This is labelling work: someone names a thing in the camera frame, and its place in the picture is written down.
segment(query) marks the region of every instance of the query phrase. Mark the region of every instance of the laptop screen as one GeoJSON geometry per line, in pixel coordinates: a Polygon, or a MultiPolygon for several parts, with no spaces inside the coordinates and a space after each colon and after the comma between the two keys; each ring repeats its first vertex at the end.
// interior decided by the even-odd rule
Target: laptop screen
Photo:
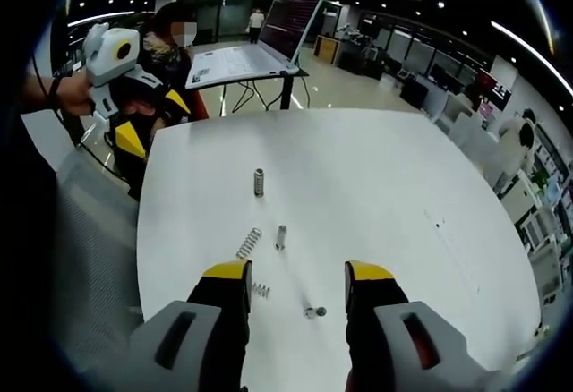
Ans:
{"type": "Polygon", "coordinates": [[[322,0],[275,0],[259,40],[292,61],[321,3],[322,0]]]}

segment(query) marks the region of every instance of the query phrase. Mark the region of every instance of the hand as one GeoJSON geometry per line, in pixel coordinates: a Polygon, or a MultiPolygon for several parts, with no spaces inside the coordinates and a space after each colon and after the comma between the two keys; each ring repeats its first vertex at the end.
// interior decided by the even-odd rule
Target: hand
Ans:
{"type": "Polygon", "coordinates": [[[62,103],[62,109],[72,115],[91,115],[93,101],[90,98],[90,82],[84,71],[60,81],[56,95],[62,103]]]}

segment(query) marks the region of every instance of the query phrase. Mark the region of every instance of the wrist strap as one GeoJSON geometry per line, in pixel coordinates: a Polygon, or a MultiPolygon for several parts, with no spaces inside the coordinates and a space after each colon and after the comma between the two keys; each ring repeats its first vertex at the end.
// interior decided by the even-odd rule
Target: wrist strap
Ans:
{"type": "Polygon", "coordinates": [[[56,95],[57,89],[60,87],[60,82],[62,81],[63,76],[56,76],[54,81],[52,82],[52,86],[50,87],[50,91],[47,94],[47,104],[49,108],[53,110],[58,110],[60,108],[60,101],[56,95]]]}

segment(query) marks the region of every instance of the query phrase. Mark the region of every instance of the metal spring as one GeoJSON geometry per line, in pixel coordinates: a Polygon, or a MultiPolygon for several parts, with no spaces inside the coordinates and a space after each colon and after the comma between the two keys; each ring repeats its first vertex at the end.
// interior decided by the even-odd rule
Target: metal spring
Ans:
{"type": "Polygon", "coordinates": [[[269,298],[270,287],[252,282],[252,293],[266,299],[269,298]]]}
{"type": "Polygon", "coordinates": [[[265,174],[260,168],[254,170],[254,196],[262,197],[264,195],[265,174]]]}
{"type": "Polygon", "coordinates": [[[239,247],[239,250],[236,253],[236,257],[241,260],[246,260],[251,255],[251,252],[254,250],[254,246],[257,244],[259,239],[261,238],[262,231],[259,228],[253,228],[251,232],[247,235],[247,238],[244,239],[243,244],[239,247]]]}

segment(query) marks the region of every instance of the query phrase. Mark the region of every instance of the laptop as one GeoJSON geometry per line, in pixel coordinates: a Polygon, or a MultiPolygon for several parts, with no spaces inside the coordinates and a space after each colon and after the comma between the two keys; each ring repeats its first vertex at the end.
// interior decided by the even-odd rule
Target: laptop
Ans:
{"type": "Polygon", "coordinates": [[[324,0],[274,0],[256,45],[225,47],[193,58],[186,89],[280,74],[296,74],[295,60],[324,0]]]}

